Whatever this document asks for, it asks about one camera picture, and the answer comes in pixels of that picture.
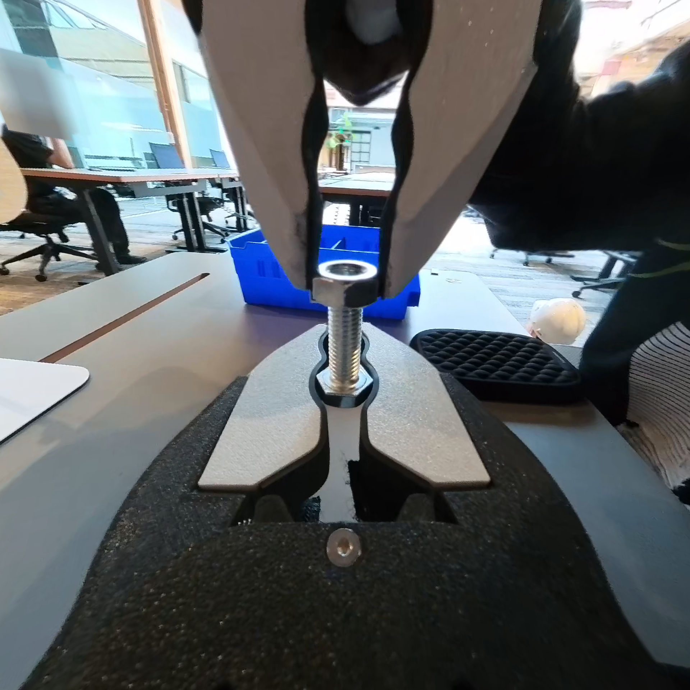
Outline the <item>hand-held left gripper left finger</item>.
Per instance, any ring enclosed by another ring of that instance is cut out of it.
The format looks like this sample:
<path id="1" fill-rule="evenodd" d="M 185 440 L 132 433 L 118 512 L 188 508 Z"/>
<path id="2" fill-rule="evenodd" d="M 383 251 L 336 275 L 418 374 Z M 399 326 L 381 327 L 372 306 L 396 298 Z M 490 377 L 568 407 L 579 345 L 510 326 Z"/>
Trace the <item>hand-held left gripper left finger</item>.
<path id="1" fill-rule="evenodd" d="M 198 481 L 205 491 L 255 491 L 316 451 L 322 411 L 310 390 L 323 359 L 314 326 L 263 359 L 246 384 Z"/>

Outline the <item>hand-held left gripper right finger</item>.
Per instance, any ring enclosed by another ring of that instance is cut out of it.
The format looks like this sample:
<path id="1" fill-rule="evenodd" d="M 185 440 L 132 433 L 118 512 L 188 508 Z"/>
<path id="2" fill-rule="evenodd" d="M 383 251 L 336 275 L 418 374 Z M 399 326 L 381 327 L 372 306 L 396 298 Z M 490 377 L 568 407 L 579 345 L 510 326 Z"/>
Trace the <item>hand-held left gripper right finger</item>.
<path id="1" fill-rule="evenodd" d="M 373 450 L 433 489 L 487 487 L 488 471 L 437 369 L 375 326 L 363 333 L 377 375 L 366 411 Z"/>

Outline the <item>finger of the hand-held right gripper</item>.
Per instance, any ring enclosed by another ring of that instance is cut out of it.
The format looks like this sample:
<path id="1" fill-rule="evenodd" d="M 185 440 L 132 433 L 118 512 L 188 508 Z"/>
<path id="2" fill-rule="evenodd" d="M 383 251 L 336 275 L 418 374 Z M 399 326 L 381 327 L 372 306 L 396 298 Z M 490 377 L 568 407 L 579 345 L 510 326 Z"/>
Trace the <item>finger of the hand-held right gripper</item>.
<path id="1" fill-rule="evenodd" d="M 270 248 L 310 290 L 323 200 L 317 162 L 328 130 L 308 45 L 308 1 L 199 1 L 198 42 L 237 166 Z"/>
<path id="2" fill-rule="evenodd" d="M 399 1 L 410 70 L 392 140 L 380 295 L 392 298 L 469 202 L 537 72 L 541 1 Z"/>

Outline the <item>silver hex nut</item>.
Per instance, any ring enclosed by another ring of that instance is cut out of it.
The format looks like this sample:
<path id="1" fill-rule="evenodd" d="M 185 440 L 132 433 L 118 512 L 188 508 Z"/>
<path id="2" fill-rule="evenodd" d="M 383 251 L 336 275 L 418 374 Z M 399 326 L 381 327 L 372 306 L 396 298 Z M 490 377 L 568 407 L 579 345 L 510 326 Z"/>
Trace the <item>silver hex nut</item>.
<path id="1" fill-rule="evenodd" d="M 374 383 L 372 376 L 363 367 L 359 368 L 357 380 L 353 384 L 336 384 L 329 368 L 320 371 L 315 376 L 315 382 L 324 400 L 354 400 L 355 405 L 359 404 L 358 400 L 366 399 Z"/>

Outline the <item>silver hex bolt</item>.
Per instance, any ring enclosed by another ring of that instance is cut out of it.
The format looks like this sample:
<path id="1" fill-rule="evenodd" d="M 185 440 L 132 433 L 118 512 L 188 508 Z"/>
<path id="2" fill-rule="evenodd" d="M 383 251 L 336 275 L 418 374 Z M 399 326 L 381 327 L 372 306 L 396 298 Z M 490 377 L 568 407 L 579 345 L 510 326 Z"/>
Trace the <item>silver hex bolt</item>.
<path id="1" fill-rule="evenodd" d="M 336 259 L 317 267 L 312 300 L 328 314 L 328 368 L 336 384 L 353 384 L 361 367 L 364 309 L 374 304 L 379 285 L 374 265 L 356 259 Z"/>

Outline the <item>person's right forearm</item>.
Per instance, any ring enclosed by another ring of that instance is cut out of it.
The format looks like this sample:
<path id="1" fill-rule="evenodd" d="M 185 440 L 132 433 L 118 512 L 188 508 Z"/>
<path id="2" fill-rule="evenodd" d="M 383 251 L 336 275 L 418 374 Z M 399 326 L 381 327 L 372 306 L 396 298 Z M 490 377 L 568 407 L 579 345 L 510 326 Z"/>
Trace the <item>person's right forearm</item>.
<path id="1" fill-rule="evenodd" d="M 543 1 L 538 71 L 468 206 L 503 249 L 689 243 L 689 42 L 637 85 L 580 96 L 581 1 Z"/>

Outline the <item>wooden pillar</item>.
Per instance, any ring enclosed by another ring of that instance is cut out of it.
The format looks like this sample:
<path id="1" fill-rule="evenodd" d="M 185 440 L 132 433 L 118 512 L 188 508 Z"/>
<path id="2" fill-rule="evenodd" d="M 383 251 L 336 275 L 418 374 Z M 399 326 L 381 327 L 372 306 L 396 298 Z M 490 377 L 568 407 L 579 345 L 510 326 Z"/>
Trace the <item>wooden pillar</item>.
<path id="1" fill-rule="evenodd" d="M 160 1 L 138 1 L 161 115 L 185 168 L 193 168 L 175 69 L 165 35 Z"/>

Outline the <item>black honeycomb rubber pad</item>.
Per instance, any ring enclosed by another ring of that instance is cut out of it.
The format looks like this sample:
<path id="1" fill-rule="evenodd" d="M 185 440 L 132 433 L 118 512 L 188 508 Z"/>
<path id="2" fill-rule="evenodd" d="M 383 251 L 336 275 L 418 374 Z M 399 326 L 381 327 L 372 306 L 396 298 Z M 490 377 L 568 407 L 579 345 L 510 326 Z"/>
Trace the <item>black honeycomb rubber pad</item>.
<path id="1" fill-rule="evenodd" d="M 481 401 L 565 406 L 585 398 L 578 369 L 534 337 L 434 329 L 414 335 L 410 347 Z"/>

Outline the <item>black office chair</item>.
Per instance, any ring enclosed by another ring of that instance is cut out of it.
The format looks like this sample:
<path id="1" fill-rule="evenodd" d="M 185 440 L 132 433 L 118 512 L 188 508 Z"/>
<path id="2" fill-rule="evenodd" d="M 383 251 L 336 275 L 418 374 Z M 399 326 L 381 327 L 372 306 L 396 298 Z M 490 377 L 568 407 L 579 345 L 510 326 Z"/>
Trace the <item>black office chair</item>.
<path id="1" fill-rule="evenodd" d="M 503 298 L 588 299 L 611 293 L 630 272 L 636 253 L 600 250 L 506 250 L 492 248 L 490 266 L 497 275 L 488 285 Z"/>
<path id="2" fill-rule="evenodd" d="M 225 225 L 218 226 L 212 222 L 211 212 L 217 209 L 226 211 L 226 201 L 233 203 L 234 210 L 226 213 Z M 197 202 L 202 216 L 203 229 L 220 237 L 220 242 L 224 241 L 232 234 L 239 234 L 258 227 L 254 212 L 242 206 L 242 202 L 237 195 L 230 195 L 229 198 L 226 199 L 201 194 L 197 197 Z"/>

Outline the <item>long wood-topped desk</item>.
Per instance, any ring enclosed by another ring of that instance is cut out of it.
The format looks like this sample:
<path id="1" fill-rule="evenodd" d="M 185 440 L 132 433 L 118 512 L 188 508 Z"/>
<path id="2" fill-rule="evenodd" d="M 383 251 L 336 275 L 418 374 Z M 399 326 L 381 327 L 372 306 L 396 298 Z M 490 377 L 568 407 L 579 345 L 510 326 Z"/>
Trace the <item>long wood-topped desk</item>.
<path id="1" fill-rule="evenodd" d="M 94 171 L 87 169 L 20 168 L 25 178 L 36 178 L 51 186 L 71 189 L 77 194 L 85 223 L 96 251 L 97 263 L 106 276 L 116 274 L 121 266 L 106 240 L 101 218 L 92 201 L 91 190 L 105 185 L 126 185 L 137 199 L 174 196 L 181 202 L 181 219 L 185 236 L 185 251 L 190 253 L 225 253 L 226 247 L 206 245 L 202 216 L 197 195 L 208 181 L 219 182 L 226 189 L 241 188 L 237 171 L 230 168 L 153 168 L 132 171 Z"/>

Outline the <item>blue plastic bin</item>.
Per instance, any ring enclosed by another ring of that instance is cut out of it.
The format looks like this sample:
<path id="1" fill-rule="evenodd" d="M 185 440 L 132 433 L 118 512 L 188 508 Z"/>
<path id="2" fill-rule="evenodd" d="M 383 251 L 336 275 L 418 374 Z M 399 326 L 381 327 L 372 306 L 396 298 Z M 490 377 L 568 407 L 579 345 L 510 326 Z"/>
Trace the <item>blue plastic bin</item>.
<path id="1" fill-rule="evenodd" d="M 251 230 L 229 239 L 244 300 L 249 305 L 272 306 L 325 312 L 326 307 L 311 301 L 307 290 L 295 288 L 276 260 L 261 230 Z M 319 263 L 356 259 L 378 266 L 379 230 L 365 226 L 324 225 Z M 419 305 L 421 286 L 414 277 L 399 295 L 378 299 L 364 309 L 366 319 L 400 321 L 407 309 Z"/>

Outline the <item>white rounded object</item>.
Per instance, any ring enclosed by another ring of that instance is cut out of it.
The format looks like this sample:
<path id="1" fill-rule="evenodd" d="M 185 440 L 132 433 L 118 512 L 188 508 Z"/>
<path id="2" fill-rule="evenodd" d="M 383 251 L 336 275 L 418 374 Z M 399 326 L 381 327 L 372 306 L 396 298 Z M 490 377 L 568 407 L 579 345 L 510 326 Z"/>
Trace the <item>white rounded object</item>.
<path id="1" fill-rule="evenodd" d="M 545 343 L 570 346 L 586 323 L 586 313 L 575 299 L 539 299 L 532 305 L 526 330 Z"/>

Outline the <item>person's dark patterned clothing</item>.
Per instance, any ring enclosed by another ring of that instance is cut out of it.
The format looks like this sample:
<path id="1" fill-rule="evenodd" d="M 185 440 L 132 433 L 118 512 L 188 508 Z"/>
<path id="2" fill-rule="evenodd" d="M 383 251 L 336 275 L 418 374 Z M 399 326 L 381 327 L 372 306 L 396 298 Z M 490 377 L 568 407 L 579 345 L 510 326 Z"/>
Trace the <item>person's dark patterned clothing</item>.
<path id="1" fill-rule="evenodd" d="M 587 398 L 689 508 L 689 234 L 656 239 L 582 349 Z"/>

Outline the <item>white flat tray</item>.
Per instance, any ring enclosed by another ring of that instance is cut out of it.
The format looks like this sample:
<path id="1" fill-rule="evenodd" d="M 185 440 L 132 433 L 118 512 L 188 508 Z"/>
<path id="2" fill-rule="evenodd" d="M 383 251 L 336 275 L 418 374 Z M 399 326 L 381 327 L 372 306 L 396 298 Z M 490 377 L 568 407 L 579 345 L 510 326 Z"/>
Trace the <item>white flat tray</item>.
<path id="1" fill-rule="evenodd" d="M 89 381 L 88 369 L 1 359 L 1 442 L 14 436 Z"/>

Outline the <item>tan-backed office chair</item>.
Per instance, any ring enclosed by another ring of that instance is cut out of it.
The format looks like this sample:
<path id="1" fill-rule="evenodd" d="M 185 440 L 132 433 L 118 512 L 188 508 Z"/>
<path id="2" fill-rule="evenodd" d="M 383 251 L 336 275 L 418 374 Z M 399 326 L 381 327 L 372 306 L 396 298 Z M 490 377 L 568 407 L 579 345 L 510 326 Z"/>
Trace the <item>tan-backed office chair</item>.
<path id="1" fill-rule="evenodd" d="M 1 228 L 28 233 L 43 239 L 41 245 L 3 261 L 1 263 L 2 276 L 9 275 L 10 264 L 32 257 L 41 258 L 35 275 L 38 282 L 47 280 L 48 264 L 52 260 L 60 262 L 63 254 L 92 262 L 98 261 L 94 253 L 69 245 L 68 236 L 64 232 L 67 226 L 65 222 L 56 216 L 27 211 L 25 208 L 27 201 L 28 188 L 22 171 L 5 143 L 1 142 Z"/>

